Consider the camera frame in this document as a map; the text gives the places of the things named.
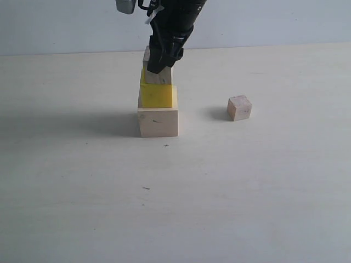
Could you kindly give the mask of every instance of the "yellow foam block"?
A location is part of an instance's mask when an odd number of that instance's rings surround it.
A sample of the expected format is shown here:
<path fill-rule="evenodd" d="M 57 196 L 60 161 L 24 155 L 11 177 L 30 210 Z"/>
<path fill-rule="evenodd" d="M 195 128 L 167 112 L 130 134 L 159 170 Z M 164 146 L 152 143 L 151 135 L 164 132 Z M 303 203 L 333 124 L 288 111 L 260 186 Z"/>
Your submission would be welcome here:
<path fill-rule="evenodd" d="M 173 107 L 173 85 L 145 83 L 144 70 L 141 71 L 140 96 L 143 108 Z"/>

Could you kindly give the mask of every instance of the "wooden block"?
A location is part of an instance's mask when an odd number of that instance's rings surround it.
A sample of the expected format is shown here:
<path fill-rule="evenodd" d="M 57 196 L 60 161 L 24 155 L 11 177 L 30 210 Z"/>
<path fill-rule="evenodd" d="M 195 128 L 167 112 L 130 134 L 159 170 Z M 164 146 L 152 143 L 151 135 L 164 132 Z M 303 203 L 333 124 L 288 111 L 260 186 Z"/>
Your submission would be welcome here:
<path fill-rule="evenodd" d="M 143 108 L 140 92 L 138 101 L 138 120 L 142 137 L 178 136 L 177 88 L 173 87 L 172 108 Z"/>
<path fill-rule="evenodd" d="M 147 84 L 172 84 L 173 68 L 165 67 L 159 74 L 154 74 L 147 70 L 150 58 L 149 46 L 146 47 L 143 58 L 143 69 L 145 75 L 145 83 Z"/>
<path fill-rule="evenodd" d="M 246 96 L 240 95 L 229 98 L 227 111 L 233 121 L 248 119 L 251 109 L 252 104 Z"/>
<path fill-rule="evenodd" d="M 140 96 L 142 108 L 173 107 L 173 85 L 146 84 L 144 71 L 140 78 Z"/>

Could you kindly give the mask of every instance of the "white table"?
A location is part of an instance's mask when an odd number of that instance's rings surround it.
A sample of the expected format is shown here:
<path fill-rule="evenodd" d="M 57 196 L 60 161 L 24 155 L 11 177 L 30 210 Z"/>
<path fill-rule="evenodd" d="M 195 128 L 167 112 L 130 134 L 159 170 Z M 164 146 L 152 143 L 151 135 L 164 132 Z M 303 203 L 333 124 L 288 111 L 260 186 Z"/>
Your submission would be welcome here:
<path fill-rule="evenodd" d="M 351 43 L 187 50 L 177 138 L 142 56 L 0 57 L 0 262 L 351 262 Z"/>

